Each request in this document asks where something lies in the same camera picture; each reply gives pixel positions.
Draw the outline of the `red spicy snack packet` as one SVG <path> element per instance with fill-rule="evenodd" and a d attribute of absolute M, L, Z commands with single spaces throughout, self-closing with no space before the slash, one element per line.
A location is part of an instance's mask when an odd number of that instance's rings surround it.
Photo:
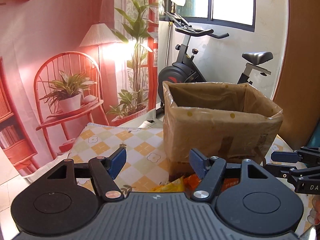
<path fill-rule="evenodd" d="M 194 191 L 198 187 L 200 182 L 201 182 L 201 179 L 196 174 L 192 174 L 191 176 L 188 176 L 183 179 L 184 187 L 188 191 Z M 237 185 L 238 183 L 239 183 L 238 178 L 226 178 L 223 181 L 221 192 L 225 191 L 230 187 Z"/>

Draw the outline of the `yellow snack bag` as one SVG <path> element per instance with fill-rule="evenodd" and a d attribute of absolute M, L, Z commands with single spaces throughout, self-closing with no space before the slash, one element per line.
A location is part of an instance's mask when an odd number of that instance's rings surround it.
<path fill-rule="evenodd" d="M 184 192 L 184 177 L 178 178 L 175 181 L 167 183 L 165 185 L 159 185 L 150 190 L 150 192 L 172 193 L 172 192 Z"/>

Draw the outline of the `checkered floral tablecloth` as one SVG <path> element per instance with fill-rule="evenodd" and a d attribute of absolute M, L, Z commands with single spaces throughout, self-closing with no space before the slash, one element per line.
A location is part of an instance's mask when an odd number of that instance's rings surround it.
<path fill-rule="evenodd" d="M 297 239 L 304 212 L 299 194 L 319 185 L 317 167 L 229 164 L 192 149 L 189 161 L 201 181 L 191 196 L 123 194 L 115 179 L 126 156 L 120 147 L 109 157 L 71 163 L 72 178 L 89 178 L 93 190 L 73 190 L 84 205 L 72 212 L 67 239 Z"/>

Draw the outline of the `cardboard box with plastic liner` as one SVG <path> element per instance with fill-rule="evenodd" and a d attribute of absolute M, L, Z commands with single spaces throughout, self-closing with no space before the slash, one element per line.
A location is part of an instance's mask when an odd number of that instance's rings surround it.
<path fill-rule="evenodd" d="M 260 164 L 283 122 L 283 110 L 253 86 L 163 82 L 164 150 L 170 178 L 193 172 L 189 151 L 228 163 Z"/>

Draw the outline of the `wooden headboard panel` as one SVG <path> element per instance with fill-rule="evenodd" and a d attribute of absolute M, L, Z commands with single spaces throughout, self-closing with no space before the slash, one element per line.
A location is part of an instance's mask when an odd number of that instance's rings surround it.
<path fill-rule="evenodd" d="M 294 150 L 319 122 L 319 0 L 289 0 L 289 23 L 274 102 L 283 109 L 279 135 Z"/>

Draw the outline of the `printed room backdrop cloth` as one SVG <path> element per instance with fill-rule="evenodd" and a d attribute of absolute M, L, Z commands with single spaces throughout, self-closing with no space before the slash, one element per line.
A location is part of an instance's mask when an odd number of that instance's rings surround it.
<path fill-rule="evenodd" d="M 1 151 L 22 176 L 54 160 L 85 124 L 155 108 L 158 0 L 1 0 Z"/>

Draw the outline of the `window with dark frame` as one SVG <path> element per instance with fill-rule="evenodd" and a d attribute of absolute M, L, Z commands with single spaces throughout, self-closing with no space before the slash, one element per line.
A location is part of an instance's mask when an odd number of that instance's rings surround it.
<path fill-rule="evenodd" d="M 165 11 L 173 11 L 191 23 L 220 25 L 255 31 L 257 0 L 185 0 L 178 6 L 170 0 L 160 0 L 160 16 Z"/>

